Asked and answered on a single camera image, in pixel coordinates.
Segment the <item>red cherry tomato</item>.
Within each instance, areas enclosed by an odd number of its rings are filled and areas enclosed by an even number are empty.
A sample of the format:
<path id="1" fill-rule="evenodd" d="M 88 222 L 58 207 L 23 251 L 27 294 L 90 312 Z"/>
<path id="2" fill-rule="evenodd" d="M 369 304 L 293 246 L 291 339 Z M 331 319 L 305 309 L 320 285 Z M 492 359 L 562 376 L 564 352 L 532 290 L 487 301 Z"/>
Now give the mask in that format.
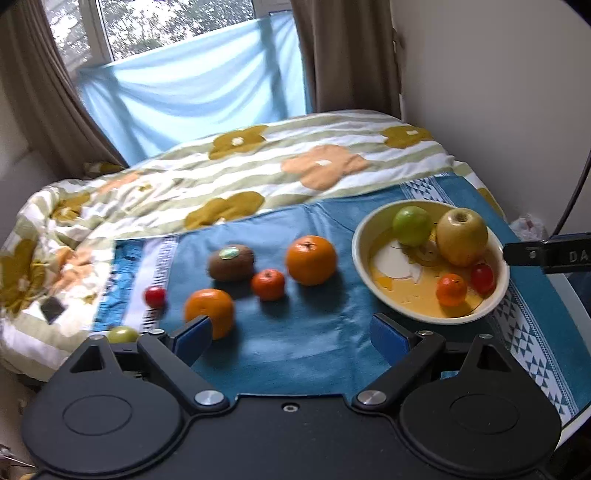
<path id="1" fill-rule="evenodd" d="M 149 286 L 144 290 L 145 304 L 151 309 L 161 309 L 166 303 L 166 289 L 161 286 Z"/>

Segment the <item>yellow-brown apple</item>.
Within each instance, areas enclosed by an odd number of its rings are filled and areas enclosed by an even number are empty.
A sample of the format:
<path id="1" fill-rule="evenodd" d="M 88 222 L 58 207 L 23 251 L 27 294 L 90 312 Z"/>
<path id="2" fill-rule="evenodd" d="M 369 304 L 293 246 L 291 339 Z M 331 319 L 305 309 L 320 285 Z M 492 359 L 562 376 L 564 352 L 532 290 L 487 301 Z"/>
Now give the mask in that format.
<path id="1" fill-rule="evenodd" d="M 436 227 L 436 244 L 441 256 L 452 265 L 469 267 L 481 259 L 488 245 L 488 227 L 474 210 L 454 208 Z"/>

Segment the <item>white plastic bag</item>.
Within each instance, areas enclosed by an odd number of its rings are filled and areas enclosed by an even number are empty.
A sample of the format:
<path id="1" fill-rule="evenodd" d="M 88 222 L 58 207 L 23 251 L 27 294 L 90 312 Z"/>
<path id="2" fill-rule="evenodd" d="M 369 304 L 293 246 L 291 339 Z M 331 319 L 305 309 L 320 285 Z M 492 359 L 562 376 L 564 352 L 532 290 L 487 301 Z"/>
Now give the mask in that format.
<path id="1" fill-rule="evenodd" d="M 510 223 L 510 228 L 523 242 L 542 241 L 548 238 L 544 223 L 531 214 L 517 218 Z"/>

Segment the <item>small green fruit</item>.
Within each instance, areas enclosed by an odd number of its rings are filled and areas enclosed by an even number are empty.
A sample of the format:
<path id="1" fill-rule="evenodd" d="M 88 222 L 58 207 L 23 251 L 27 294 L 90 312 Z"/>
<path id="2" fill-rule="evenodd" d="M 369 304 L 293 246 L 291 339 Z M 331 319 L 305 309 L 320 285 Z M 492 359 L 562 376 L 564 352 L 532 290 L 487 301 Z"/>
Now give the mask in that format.
<path id="1" fill-rule="evenodd" d="M 111 344 L 133 343 L 139 337 L 139 333 L 128 326 L 119 325 L 107 332 L 107 339 Z"/>

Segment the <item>mandarin in bowl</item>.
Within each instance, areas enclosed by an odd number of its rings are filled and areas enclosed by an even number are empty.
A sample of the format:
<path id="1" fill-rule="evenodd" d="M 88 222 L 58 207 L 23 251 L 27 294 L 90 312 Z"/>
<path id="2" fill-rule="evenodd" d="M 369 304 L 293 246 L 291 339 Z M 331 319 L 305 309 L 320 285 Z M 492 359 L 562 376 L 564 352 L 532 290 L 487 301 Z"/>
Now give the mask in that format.
<path id="1" fill-rule="evenodd" d="M 465 280 L 457 274 L 446 274 L 437 284 L 436 296 L 445 307 L 457 307 L 465 302 L 468 287 Z"/>

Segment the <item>kiwi with sticker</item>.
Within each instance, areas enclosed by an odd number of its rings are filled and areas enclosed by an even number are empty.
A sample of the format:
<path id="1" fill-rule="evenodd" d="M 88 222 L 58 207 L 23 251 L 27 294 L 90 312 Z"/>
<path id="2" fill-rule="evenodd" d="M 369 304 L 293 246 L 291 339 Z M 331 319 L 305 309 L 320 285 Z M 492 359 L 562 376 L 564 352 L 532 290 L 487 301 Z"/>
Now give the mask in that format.
<path id="1" fill-rule="evenodd" d="M 231 244 L 213 252 L 208 258 L 207 273 L 217 282 L 238 282 L 252 278 L 254 253 L 245 245 Z"/>

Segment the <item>small mandarin on cloth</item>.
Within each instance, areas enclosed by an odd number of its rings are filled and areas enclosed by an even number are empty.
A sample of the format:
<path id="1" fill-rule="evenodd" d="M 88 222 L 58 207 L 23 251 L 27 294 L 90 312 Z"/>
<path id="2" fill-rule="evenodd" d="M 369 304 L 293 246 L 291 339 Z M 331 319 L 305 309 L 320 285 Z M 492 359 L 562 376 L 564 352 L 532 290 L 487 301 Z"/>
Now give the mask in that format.
<path id="1" fill-rule="evenodd" d="M 284 296 L 286 280 L 279 270 L 265 269 L 252 277 L 250 287 L 260 301 L 276 301 Z"/>

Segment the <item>green apple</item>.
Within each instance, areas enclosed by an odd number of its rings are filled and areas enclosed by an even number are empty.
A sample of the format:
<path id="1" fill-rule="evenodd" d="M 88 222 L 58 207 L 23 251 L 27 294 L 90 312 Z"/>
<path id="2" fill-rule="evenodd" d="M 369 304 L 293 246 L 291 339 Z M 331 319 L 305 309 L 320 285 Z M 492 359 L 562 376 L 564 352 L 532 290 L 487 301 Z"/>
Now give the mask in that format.
<path id="1" fill-rule="evenodd" d="M 401 245 L 419 247 L 430 238 L 433 222 L 429 213 L 417 206 L 401 208 L 392 222 L 394 238 Z"/>

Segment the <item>black phone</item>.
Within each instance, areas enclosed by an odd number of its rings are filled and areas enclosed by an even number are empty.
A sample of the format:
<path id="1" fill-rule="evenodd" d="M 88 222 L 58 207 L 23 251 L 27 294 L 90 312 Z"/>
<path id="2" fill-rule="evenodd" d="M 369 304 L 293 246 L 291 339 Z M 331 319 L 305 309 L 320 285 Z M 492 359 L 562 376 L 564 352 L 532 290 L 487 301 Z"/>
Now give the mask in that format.
<path id="1" fill-rule="evenodd" d="M 51 325 L 53 324 L 60 315 L 65 311 L 65 306 L 60 302 L 59 299 L 51 296 L 47 297 L 41 304 L 40 310 L 43 314 L 45 321 Z"/>

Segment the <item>floral striped quilt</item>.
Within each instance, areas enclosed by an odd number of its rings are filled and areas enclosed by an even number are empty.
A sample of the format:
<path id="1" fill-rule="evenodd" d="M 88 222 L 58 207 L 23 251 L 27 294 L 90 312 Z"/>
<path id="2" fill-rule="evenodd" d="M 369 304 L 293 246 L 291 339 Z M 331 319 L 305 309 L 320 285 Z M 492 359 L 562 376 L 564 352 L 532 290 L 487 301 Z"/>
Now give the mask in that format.
<path id="1" fill-rule="evenodd" d="M 175 146 L 119 172 L 93 167 L 21 207 L 1 248 L 1 362 L 46 381 L 92 330 L 124 238 L 212 226 L 298 203 L 453 173 L 490 191 L 424 128 L 369 110 L 311 114 Z M 65 311 L 49 325 L 40 310 Z"/>

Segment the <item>brown left curtain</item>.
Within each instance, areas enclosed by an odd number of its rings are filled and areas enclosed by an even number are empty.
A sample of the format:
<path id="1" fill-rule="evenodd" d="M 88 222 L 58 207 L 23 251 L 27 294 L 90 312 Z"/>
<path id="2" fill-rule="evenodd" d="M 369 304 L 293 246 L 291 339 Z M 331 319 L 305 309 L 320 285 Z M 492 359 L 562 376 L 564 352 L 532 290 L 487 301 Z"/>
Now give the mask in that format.
<path id="1" fill-rule="evenodd" d="M 82 104 L 40 1 L 1 3 L 1 79 L 29 146 L 57 175 L 78 178 L 87 163 L 127 166 Z"/>

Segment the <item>brown curtain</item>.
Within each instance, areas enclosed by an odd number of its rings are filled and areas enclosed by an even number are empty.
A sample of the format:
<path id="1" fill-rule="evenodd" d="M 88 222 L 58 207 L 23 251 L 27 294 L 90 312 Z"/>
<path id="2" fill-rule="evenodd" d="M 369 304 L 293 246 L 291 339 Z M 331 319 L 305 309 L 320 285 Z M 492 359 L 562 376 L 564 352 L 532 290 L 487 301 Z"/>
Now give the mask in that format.
<path id="1" fill-rule="evenodd" d="M 388 1 L 291 3 L 315 112 L 374 110 L 401 117 Z"/>
<path id="2" fill-rule="evenodd" d="M 82 104 L 40 1 L 1 3 L 1 79 L 29 146 L 57 175 L 78 178 L 87 163 L 127 166 Z"/>

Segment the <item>light blue window cloth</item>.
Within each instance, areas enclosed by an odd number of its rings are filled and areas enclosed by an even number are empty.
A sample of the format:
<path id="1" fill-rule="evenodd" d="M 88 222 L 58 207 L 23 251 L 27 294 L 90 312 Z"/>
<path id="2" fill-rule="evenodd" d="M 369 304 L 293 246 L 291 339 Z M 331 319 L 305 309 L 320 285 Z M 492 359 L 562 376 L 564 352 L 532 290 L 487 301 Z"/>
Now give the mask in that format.
<path id="1" fill-rule="evenodd" d="M 77 87 L 130 165 L 183 142 L 311 113 L 289 11 L 81 69 Z"/>

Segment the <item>brown right curtain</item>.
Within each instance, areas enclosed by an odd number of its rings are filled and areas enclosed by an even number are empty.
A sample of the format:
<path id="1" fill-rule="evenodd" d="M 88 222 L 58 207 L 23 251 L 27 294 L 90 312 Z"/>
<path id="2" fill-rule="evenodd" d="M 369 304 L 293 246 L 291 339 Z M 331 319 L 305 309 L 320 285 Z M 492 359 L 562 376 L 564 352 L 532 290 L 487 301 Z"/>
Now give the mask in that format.
<path id="1" fill-rule="evenodd" d="M 291 3 L 315 112 L 374 110 L 401 117 L 388 1 Z"/>

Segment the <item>window frame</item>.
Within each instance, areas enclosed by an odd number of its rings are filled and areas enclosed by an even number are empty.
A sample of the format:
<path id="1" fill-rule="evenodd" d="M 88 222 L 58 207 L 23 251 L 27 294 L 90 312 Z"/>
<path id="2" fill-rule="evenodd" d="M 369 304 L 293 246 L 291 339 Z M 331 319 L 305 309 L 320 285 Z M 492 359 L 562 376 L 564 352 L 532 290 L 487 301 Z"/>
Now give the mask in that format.
<path id="1" fill-rule="evenodd" d="M 290 1 L 45 0 L 69 73 L 291 9 Z"/>

